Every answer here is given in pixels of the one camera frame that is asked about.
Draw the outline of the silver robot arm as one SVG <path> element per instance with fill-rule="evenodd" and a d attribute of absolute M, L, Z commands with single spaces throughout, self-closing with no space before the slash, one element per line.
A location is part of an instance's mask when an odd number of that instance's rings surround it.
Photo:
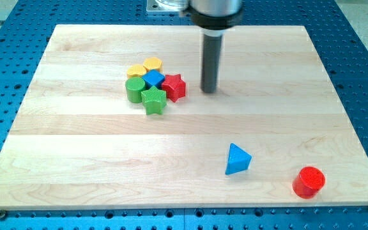
<path fill-rule="evenodd" d="M 237 26 L 243 17 L 242 0 L 189 0 L 179 12 L 210 37 L 222 36 L 226 29 Z"/>

